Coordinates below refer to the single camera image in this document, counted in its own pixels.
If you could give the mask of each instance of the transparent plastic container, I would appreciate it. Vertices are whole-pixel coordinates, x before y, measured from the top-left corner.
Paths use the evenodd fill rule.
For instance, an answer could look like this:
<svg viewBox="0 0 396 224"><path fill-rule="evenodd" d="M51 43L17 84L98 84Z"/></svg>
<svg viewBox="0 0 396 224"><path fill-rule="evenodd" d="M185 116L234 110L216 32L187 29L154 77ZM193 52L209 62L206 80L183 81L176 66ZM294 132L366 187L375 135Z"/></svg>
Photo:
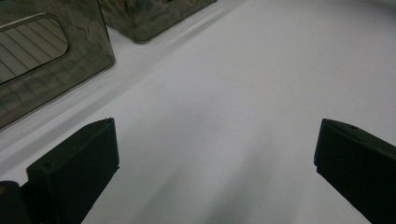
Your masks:
<svg viewBox="0 0 396 224"><path fill-rule="evenodd" d="M0 1L0 129L114 62L97 0Z"/></svg>
<svg viewBox="0 0 396 224"><path fill-rule="evenodd" d="M99 0L106 24L146 43L217 0Z"/></svg>

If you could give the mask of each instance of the white surface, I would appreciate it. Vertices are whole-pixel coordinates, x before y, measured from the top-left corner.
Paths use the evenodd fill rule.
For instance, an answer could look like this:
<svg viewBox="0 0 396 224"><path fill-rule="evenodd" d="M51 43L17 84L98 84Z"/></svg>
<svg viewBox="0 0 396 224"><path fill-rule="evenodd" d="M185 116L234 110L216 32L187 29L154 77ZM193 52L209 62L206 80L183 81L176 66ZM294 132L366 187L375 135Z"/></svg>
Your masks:
<svg viewBox="0 0 396 224"><path fill-rule="evenodd" d="M323 118L396 145L393 7L219 0L147 45L109 34L113 68L0 133L0 179L113 117L120 169L85 224L369 223L313 158Z"/></svg>

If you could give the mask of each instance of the white table surface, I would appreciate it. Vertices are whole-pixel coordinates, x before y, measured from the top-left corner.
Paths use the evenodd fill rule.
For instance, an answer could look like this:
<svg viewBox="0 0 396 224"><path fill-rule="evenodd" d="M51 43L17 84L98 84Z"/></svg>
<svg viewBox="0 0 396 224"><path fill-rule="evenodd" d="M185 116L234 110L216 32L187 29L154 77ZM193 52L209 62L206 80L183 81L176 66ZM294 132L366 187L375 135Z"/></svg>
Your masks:
<svg viewBox="0 0 396 224"><path fill-rule="evenodd" d="M219 0L146 45L109 29L113 68L0 133L0 179L113 117L120 169L85 224L369 223L313 159L324 118L396 145L391 5Z"/></svg>

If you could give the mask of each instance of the translucent gray tray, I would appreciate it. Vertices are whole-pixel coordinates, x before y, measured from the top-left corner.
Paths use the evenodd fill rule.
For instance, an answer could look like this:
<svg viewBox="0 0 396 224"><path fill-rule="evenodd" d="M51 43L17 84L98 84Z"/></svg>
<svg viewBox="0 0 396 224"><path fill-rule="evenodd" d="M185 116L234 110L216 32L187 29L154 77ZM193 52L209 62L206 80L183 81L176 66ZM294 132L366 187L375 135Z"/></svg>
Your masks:
<svg viewBox="0 0 396 224"><path fill-rule="evenodd" d="M217 0L99 0L106 24L145 43Z"/></svg>
<svg viewBox="0 0 396 224"><path fill-rule="evenodd" d="M97 0L0 1L0 129L114 62Z"/></svg>

